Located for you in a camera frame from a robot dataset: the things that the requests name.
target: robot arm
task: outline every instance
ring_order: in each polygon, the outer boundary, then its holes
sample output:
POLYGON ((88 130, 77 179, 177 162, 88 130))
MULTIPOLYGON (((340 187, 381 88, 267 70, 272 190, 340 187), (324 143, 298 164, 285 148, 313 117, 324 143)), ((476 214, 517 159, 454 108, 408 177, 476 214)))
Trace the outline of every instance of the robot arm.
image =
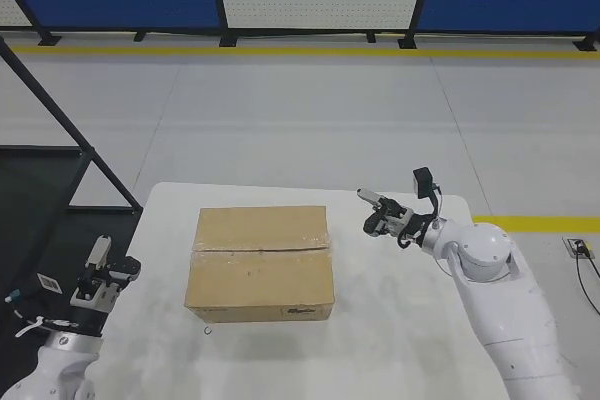
MULTIPOLYGON (((418 198, 435 196, 428 169, 416 171, 425 177, 416 175, 418 198)), ((358 190, 358 196, 375 210, 365 222, 365 233, 395 236, 400 247, 413 241, 435 259, 447 260, 471 327, 511 400, 578 398, 563 371, 553 314, 505 231, 492 224, 460 226, 438 217, 437 210, 418 215, 366 189, 358 190), (506 280, 494 280, 506 269, 506 280)))
MULTIPOLYGON (((140 263, 132 257, 126 257, 122 264, 108 264, 110 248, 110 238, 101 236, 96 240, 71 297, 68 321, 22 316, 17 306, 30 300, 20 290, 13 291, 5 299, 21 318, 37 320, 18 332, 16 337, 32 328, 47 329, 51 334, 38 350, 36 369, 13 385, 4 394, 3 400, 95 399, 93 382, 85 378, 85 370, 98 359, 102 328, 120 292, 140 274, 140 263)), ((44 282, 50 278, 40 279, 45 288, 44 282)))

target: gray floor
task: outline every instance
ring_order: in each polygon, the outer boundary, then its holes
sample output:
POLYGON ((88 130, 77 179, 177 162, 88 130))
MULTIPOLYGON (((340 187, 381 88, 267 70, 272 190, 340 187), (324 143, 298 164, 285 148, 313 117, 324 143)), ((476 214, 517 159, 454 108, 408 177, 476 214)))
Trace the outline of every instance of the gray floor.
MULTIPOLYGON (((63 41, 94 45, 94 38, 63 41)), ((247 45, 271 43, 289 40, 247 45)), ((426 46, 442 44, 423 40, 426 46)), ((427 165, 444 192, 463 196, 474 214, 600 215, 599 61, 22 59, 142 203, 161 181, 410 191, 410 171, 427 165)), ((0 62, 0 144, 71 143, 0 62)), ((124 204, 96 170, 74 203, 124 204)), ((515 237, 558 317, 582 398, 600 399, 600 320, 580 292, 561 236, 515 237)), ((600 235, 588 238, 600 265, 600 235)))

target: power socket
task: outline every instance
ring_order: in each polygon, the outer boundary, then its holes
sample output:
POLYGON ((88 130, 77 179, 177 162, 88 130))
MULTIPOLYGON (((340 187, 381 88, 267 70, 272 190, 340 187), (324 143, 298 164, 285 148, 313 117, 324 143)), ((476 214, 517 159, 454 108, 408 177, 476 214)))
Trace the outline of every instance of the power socket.
POLYGON ((585 256, 584 254, 577 254, 577 248, 578 245, 576 244, 576 242, 578 241, 582 241, 584 242, 584 245, 587 246, 587 249, 589 249, 589 255, 591 257, 591 259, 593 260, 595 257, 595 255, 593 254, 593 249, 591 248, 591 244, 589 242, 587 242, 586 240, 582 239, 582 238, 568 238, 568 237, 563 237, 562 241, 564 242, 564 245, 567 247, 567 252, 569 253, 569 255, 571 256, 571 258, 578 258, 580 260, 586 260, 587 256, 585 256))

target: pegboard wall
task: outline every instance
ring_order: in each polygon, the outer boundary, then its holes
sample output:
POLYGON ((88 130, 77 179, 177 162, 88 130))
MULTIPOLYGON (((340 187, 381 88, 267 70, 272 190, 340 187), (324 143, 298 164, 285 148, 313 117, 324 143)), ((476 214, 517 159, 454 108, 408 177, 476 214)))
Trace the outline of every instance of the pegboard wall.
POLYGON ((0 0, 0 26, 31 26, 14 0, 0 0))
POLYGON ((225 0, 229 28, 408 29, 416 0, 225 0))

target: yellow tape stripe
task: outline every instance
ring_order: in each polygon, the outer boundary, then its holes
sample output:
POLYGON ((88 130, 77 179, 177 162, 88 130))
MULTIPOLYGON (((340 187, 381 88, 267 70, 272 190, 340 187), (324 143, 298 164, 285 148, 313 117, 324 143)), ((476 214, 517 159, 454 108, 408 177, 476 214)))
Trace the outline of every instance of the yellow tape stripe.
POLYGON ((490 222, 507 232, 600 233, 600 217, 529 217, 476 215, 474 222, 490 222))
POLYGON ((276 47, 89 47, 12 46, 22 54, 118 55, 118 56, 337 56, 337 57, 457 57, 600 60, 600 52, 581 51, 498 51, 439 49, 364 48, 276 48, 276 47))

